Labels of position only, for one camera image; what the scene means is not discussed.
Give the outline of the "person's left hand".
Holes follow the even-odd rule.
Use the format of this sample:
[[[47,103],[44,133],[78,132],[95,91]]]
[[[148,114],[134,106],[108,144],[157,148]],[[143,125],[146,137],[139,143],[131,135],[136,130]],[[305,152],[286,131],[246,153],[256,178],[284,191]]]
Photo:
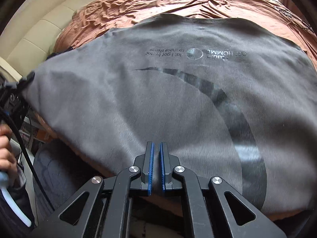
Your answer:
[[[18,177],[18,169],[10,143],[12,130],[8,125],[1,124],[0,135],[0,170],[8,174],[9,185],[13,186]]]

